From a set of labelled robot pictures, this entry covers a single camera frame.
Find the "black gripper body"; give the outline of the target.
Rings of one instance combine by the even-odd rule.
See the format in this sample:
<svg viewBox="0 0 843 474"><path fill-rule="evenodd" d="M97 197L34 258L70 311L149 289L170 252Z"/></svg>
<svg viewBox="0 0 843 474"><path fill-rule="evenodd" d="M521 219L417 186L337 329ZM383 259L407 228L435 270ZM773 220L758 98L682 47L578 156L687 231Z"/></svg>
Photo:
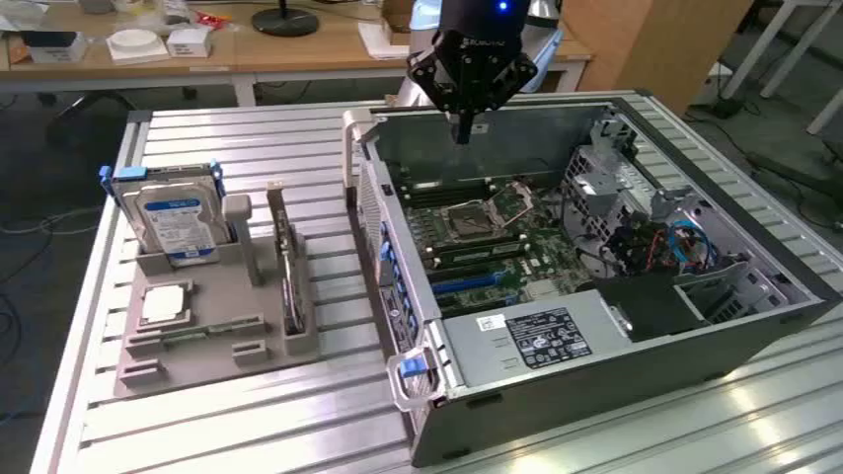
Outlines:
<svg viewBox="0 0 843 474"><path fill-rule="evenodd" d="M513 57L523 52L525 1L446 1L433 48L462 96L467 56Z"/></svg>

